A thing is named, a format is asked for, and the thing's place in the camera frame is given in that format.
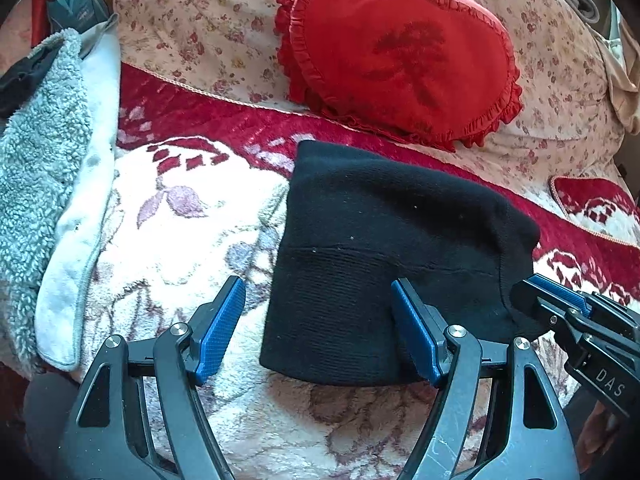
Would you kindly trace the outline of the person's right hand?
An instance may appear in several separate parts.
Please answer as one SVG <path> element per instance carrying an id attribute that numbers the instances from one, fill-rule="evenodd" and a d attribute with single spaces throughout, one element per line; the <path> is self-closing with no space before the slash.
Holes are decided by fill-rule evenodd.
<path id="1" fill-rule="evenodd" d="M 614 443 L 624 424 L 600 401 L 587 417 L 575 445 L 579 472 L 585 479 L 612 479 Z"/>

